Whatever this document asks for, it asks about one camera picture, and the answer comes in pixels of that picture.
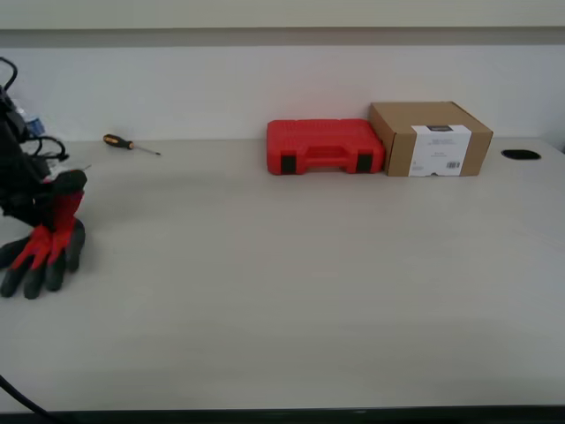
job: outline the screwdriver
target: screwdriver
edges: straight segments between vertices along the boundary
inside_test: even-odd
[[[161,155],[159,152],[155,152],[154,150],[135,146],[133,144],[133,141],[124,140],[123,138],[118,137],[117,135],[114,134],[106,134],[104,137],[102,137],[102,139],[107,145],[112,146],[113,148],[127,148],[128,150],[133,150],[134,148],[137,148],[139,150],[143,150],[144,152],[151,153],[152,155],[158,155],[158,156]]]

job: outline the white table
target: white table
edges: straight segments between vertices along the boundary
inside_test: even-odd
[[[81,270],[0,300],[0,374],[38,404],[565,403],[557,150],[496,140],[468,178],[275,177],[261,141],[144,145],[163,156],[70,145],[93,165]],[[2,243],[26,232],[0,221]]]

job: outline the white wall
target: white wall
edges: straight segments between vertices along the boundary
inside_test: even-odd
[[[2,6],[2,29],[565,25],[562,0],[2,0]]]
[[[260,138],[276,118],[454,100],[497,136],[565,141],[558,30],[0,33],[0,55],[64,140]]]

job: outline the screwdriver shaft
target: screwdriver shaft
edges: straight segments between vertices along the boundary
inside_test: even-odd
[[[158,155],[158,156],[161,155],[159,152],[155,152],[154,150],[151,150],[150,148],[141,148],[141,147],[138,146],[137,144],[136,144],[133,148],[137,148],[137,149],[139,149],[139,150],[143,150],[144,152],[148,152],[148,153],[151,153],[151,154],[153,154],[153,155]]]

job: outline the white label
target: white label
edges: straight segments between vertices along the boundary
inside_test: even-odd
[[[416,145],[410,177],[460,175],[471,131],[464,125],[413,125]]]

